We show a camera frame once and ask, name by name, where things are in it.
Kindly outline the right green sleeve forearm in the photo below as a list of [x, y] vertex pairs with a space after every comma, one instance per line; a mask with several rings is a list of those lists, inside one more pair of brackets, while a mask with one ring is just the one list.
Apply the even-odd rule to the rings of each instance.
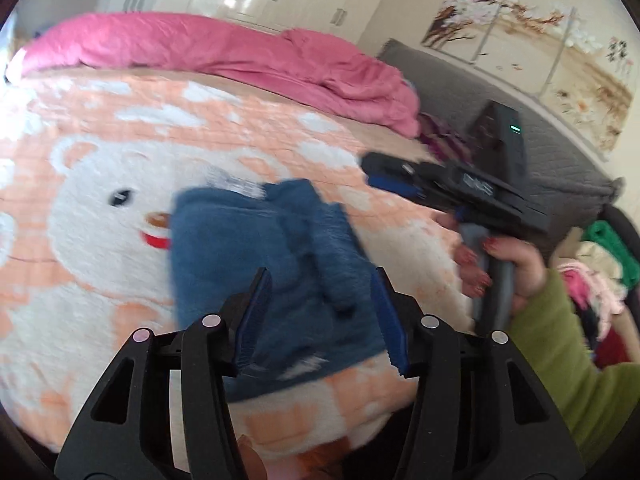
[[508, 334], [547, 389], [588, 467], [639, 443], [639, 365], [591, 361], [561, 275], [514, 314]]

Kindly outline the right hand red nails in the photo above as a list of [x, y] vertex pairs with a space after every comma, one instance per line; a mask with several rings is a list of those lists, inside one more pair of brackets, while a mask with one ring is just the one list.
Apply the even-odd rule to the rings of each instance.
[[[511, 312], [520, 312], [525, 308], [527, 301], [546, 286], [547, 270], [540, 252], [529, 242], [508, 236], [487, 237], [482, 246], [488, 256], [514, 264], [515, 282]], [[484, 297], [492, 281], [480, 268], [478, 255], [464, 243], [459, 243], [454, 248], [452, 258], [462, 281], [462, 294], [472, 299]]]

